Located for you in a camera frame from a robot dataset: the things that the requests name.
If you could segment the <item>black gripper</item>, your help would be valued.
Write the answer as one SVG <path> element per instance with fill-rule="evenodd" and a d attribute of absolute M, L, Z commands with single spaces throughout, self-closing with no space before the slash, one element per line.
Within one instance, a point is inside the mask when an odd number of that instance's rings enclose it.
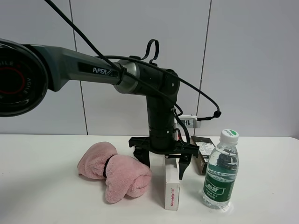
<path fill-rule="evenodd" d="M 135 147 L 133 155 L 142 164 L 150 168 L 150 152 L 159 155 L 181 154 L 194 155 L 198 157 L 199 147 L 193 144 L 187 146 L 182 142 L 174 140 L 162 140 L 147 137 L 132 137 L 128 141 L 130 147 Z M 191 162 L 191 157 L 180 158 L 179 165 L 179 180 L 183 180 L 184 172 Z"/>

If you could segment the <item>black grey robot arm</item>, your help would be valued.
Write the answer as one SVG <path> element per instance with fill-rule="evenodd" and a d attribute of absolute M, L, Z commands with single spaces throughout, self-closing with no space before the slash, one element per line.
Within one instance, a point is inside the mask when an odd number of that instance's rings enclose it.
<path fill-rule="evenodd" d="M 150 153 L 177 158 L 182 178 L 191 158 L 199 155 L 189 138 L 175 138 L 187 128 L 179 118 L 180 81 L 174 71 L 133 58 L 113 63 L 61 47 L 0 41 L 2 117 L 28 113 L 41 103 L 47 90 L 57 92 L 70 80 L 111 84 L 119 93 L 146 97 L 149 135 L 129 140 L 141 163 L 150 164 Z"/>

